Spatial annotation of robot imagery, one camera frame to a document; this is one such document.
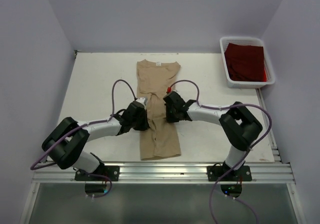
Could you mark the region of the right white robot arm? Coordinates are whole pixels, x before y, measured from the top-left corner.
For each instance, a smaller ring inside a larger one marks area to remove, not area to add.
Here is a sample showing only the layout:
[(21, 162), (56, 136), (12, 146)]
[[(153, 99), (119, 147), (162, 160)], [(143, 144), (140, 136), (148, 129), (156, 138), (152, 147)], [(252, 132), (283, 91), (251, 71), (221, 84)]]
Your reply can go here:
[(168, 123), (203, 121), (222, 127), (231, 144), (222, 173), (227, 180), (235, 180), (241, 174), (247, 150), (263, 130), (260, 121), (240, 102), (235, 102), (231, 109), (202, 107), (196, 100), (184, 101), (175, 91), (167, 93), (163, 100)]

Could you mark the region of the beige t shirt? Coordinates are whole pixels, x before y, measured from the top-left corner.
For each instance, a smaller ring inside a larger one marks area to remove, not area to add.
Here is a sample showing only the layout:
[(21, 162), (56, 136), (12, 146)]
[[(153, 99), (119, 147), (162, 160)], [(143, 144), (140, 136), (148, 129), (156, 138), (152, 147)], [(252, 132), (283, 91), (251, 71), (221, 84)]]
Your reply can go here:
[(156, 63), (142, 60), (136, 64), (137, 96), (146, 97), (149, 129), (140, 132), (140, 159), (160, 160), (181, 155), (181, 147), (175, 124), (166, 121), (163, 100), (167, 88), (175, 81), (181, 66), (179, 63)]

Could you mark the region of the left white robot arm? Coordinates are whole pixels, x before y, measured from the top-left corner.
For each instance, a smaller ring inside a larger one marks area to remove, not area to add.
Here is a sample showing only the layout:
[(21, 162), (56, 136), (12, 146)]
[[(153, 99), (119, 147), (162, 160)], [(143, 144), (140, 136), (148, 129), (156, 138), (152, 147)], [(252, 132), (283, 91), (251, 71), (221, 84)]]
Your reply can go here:
[(146, 106), (147, 98), (138, 98), (109, 121), (77, 122), (72, 117), (66, 117), (41, 147), (62, 170), (73, 167), (85, 171), (92, 180), (99, 180), (104, 174), (102, 161), (96, 155), (83, 151), (86, 143), (107, 136), (119, 136), (131, 129), (147, 130)]

